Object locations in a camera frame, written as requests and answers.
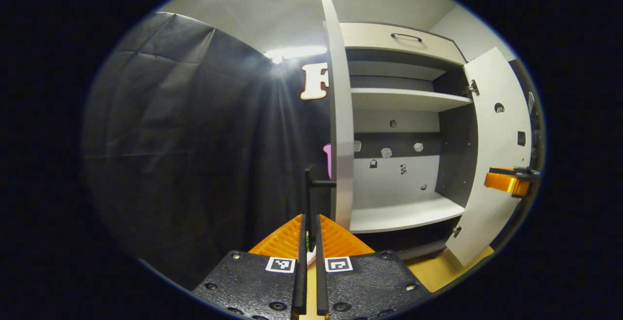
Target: black curtain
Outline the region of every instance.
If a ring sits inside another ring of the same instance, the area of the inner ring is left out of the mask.
[[[327,177],[329,99],[302,100],[307,63],[273,63],[200,21],[158,12],[133,27],[92,85],[85,173],[120,245],[194,288],[303,212],[303,172]],[[330,193],[314,192],[329,214]]]

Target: cabinet shelf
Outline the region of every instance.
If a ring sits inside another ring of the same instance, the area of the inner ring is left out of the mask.
[[[442,112],[469,105],[471,98],[430,91],[352,88],[352,109]]]
[[[431,192],[421,196],[372,196],[352,204],[352,233],[376,233],[408,229],[456,218],[465,210],[460,205]]]

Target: orange gripper pad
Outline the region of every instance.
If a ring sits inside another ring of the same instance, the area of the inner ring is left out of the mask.
[[[320,214],[320,226],[322,229],[323,258],[374,253],[371,247],[356,238],[354,234],[322,214]]]
[[[251,248],[249,253],[298,260],[298,236],[301,233],[301,216],[302,214],[299,214],[283,224],[255,247]]]
[[[485,178],[485,186],[500,189],[501,191],[510,192],[512,194],[525,196],[525,194],[528,193],[528,187],[530,186],[530,182],[520,180],[516,176],[512,175],[487,173],[487,177]]]

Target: pink object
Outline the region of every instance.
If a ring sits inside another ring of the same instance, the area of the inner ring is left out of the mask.
[[[329,179],[331,179],[331,143],[325,145],[322,151],[325,151],[327,154],[327,169],[329,170]]]

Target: cabinet door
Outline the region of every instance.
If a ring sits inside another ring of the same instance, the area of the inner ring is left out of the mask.
[[[336,188],[331,189],[331,218],[345,229],[350,229],[354,165],[350,76],[335,7],[331,0],[322,0],[322,5],[329,43],[327,72],[331,105],[331,175],[337,182]]]
[[[468,82],[476,81],[480,93],[472,93],[478,121],[478,162],[472,191],[458,222],[461,231],[457,237],[450,236],[446,246],[467,265],[496,238],[519,202],[508,192],[485,187],[489,168],[528,166],[532,138],[521,86],[497,47],[463,69]],[[518,144],[518,132],[525,133],[523,145]]]

